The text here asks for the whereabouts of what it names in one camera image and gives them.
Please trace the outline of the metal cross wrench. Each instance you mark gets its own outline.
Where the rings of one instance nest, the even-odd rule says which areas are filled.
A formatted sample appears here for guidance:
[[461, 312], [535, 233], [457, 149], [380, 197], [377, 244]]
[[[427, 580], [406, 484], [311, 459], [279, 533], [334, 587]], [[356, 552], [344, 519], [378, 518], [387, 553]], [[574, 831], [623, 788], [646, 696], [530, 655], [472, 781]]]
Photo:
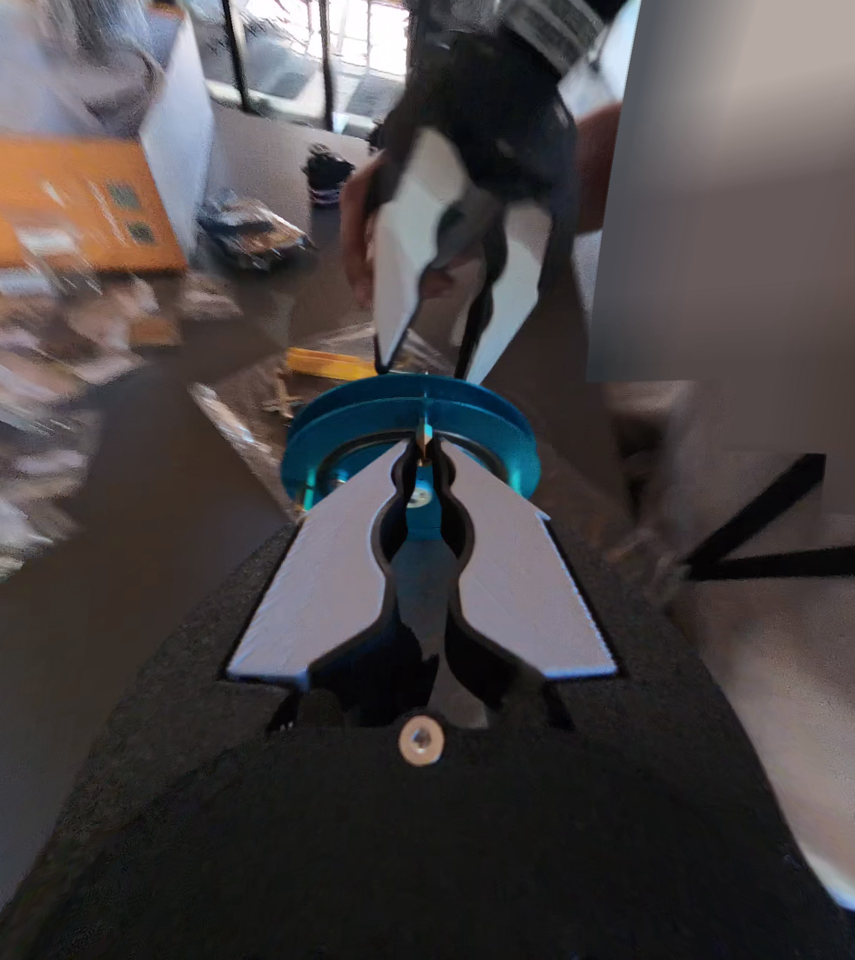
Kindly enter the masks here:
[[308, 403], [308, 400], [301, 395], [295, 395], [290, 392], [287, 379], [281, 371], [274, 371], [269, 383], [271, 392], [266, 400], [260, 403], [260, 411], [267, 415], [279, 417], [287, 422], [292, 421], [296, 413]]

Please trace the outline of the orange cardboard box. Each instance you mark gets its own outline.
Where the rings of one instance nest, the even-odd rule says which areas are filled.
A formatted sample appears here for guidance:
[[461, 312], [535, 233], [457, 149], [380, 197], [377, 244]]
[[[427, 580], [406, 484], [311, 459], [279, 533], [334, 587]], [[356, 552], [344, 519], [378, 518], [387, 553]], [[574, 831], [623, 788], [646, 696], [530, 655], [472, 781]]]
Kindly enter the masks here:
[[214, 132], [178, 5], [0, 2], [0, 268], [27, 234], [100, 272], [186, 269]]

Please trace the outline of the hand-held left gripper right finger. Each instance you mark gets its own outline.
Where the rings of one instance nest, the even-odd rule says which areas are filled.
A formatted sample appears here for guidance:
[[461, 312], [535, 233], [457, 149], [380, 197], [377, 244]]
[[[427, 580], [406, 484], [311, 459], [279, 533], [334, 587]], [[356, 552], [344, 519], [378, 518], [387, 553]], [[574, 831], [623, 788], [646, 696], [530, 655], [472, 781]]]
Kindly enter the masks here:
[[455, 560], [445, 619], [453, 676], [489, 711], [618, 663], [551, 518], [462, 447], [435, 442], [441, 538]]

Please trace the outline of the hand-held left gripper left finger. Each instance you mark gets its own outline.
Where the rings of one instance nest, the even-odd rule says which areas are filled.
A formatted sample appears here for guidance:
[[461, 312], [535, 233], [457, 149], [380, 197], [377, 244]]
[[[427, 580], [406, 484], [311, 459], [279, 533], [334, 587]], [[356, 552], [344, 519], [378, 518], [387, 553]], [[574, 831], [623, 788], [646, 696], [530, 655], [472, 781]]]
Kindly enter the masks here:
[[426, 707], [438, 656], [401, 618], [393, 560], [420, 451], [404, 438], [302, 517], [227, 660], [227, 679], [321, 691], [362, 725]]

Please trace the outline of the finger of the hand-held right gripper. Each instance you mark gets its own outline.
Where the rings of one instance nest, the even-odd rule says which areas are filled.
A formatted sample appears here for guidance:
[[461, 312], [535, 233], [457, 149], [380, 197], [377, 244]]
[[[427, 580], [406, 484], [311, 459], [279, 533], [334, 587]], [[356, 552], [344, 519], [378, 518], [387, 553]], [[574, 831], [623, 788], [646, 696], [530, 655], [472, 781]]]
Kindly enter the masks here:
[[480, 385], [539, 300], [553, 229], [551, 214], [531, 200], [509, 203], [483, 240], [482, 272], [466, 309], [454, 376]]
[[457, 147], [439, 130], [418, 130], [396, 174], [394, 191], [373, 221], [375, 368], [390, 371], [420, 310], [426, 273], [450, 265], [505, 213], [505, 202], [470, 178]]

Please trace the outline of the yellow-handled screwdriver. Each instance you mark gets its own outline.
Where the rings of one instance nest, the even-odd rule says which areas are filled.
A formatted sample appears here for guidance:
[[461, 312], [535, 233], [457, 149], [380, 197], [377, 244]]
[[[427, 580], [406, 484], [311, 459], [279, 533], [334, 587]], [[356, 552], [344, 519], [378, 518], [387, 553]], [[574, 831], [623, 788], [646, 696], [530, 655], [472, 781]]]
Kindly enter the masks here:
[[295, 375], [338, 382], [354, 382], [378, 375], [372, 360], [304, 347], [290, 347], [284, 354], [284, 367]]

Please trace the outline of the large clear plastic bag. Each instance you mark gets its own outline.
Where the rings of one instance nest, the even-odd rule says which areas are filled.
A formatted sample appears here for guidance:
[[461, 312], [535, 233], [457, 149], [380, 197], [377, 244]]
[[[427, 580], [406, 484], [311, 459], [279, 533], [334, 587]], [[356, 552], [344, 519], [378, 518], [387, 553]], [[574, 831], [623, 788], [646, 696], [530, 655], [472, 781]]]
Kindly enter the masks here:
[[261, 411], [261, 403], [271, 393], [270, 378], [282, 373], [290, 393], [307, 403], [345, 382], [319, 379], [292, 373], [285, 368], [285, 353], [290, 348], [349, 354], [374, 362], [374, 329], [369, 321], [316, 334], [294, 346], [284, 347], [253, 364], [206, 385], [196, 383], [189, 393], [210, 422], [219, 430], [253, 476], [264, 486], [280, 510], [290, 520], [301, 512], [298, 494], [286, 492], [281, 479], [281, 465], [293, 419], [286, 421]]

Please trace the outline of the blue shiny plastic bag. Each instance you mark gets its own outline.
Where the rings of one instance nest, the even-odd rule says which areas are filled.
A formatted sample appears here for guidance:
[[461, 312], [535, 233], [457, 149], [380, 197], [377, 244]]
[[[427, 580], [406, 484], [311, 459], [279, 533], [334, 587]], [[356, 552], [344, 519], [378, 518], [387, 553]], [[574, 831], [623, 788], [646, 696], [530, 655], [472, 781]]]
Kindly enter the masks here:
[[196, 220], [208, 246], [237, 270], [269, 273], [316, 250], [306, 232], [260, 199], [231, 191], [205, 200]]

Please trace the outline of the person's right hand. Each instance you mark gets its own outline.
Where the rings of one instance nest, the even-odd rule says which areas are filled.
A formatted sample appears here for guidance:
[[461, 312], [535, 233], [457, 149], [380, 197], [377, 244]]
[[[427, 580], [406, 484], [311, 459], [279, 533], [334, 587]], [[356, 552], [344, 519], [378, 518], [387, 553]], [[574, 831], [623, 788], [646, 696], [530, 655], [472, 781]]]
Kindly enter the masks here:
[[383, 155], [373, 154], [355, 169], [339, 196], [339, 248], [346, 281], [357, 305], [369, 309], [373, 301], [373, 269], [369, 262], [370, 215], [366, 212], [370, 188], [383, 165]]

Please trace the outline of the person's right forearm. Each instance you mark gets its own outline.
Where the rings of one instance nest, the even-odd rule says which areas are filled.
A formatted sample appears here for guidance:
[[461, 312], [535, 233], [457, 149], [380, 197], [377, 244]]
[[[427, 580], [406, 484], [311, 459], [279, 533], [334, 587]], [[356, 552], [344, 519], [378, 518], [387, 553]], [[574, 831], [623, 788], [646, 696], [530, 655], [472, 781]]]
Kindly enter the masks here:
[[603, 228], [622, 107], [607, 103], [576, 121], [578, 235]]

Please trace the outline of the large window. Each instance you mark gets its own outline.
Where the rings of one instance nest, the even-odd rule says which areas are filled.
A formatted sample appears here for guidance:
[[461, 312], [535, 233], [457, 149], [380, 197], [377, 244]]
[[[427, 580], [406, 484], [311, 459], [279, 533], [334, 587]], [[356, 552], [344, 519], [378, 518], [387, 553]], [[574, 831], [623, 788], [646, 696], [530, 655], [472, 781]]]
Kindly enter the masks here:
[[403, 2], [193, 1], [214, 100], [247, 114], [365, 138], [399, 98], [409, 60]]

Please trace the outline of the black servo motor stack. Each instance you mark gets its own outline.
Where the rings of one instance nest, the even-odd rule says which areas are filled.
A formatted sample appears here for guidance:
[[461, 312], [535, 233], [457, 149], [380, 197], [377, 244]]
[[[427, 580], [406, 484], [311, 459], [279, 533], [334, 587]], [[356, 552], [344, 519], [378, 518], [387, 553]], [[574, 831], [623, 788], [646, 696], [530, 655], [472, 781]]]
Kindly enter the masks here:
[[326, 145], [315, 143], [309, 147], [301, 170], [311, 206], [315, 210], [329, 210], [339, 206], [341, 192], [356, 167]]

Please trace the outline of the pile of small screw bags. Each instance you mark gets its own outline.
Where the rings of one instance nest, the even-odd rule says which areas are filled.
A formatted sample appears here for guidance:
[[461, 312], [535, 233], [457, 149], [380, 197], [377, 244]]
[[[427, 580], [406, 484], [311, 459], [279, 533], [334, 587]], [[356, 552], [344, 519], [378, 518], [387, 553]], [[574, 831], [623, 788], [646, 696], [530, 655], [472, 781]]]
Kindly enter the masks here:
[[188, 323], [234, 321], [227, 281], [190, 271], [162, 300], [146, 277], [0, 270], [0, 583], [68, 541], [101, 416], [95, 392], [179, 347]]

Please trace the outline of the blue round metal turntable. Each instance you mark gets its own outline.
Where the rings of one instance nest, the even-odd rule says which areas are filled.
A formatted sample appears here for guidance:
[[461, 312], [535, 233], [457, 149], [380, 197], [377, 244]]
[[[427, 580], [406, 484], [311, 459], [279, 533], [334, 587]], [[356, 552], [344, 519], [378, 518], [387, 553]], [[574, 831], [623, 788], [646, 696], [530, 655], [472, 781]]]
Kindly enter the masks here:
[[328, 390], [309, 402], [287, 434], [280, 480], [290, 498], [312, 511], [421, 426], [464, 450], [529, 500], [541, 462], [528, 419], [482, 386], [445, 376], [391, 373]]

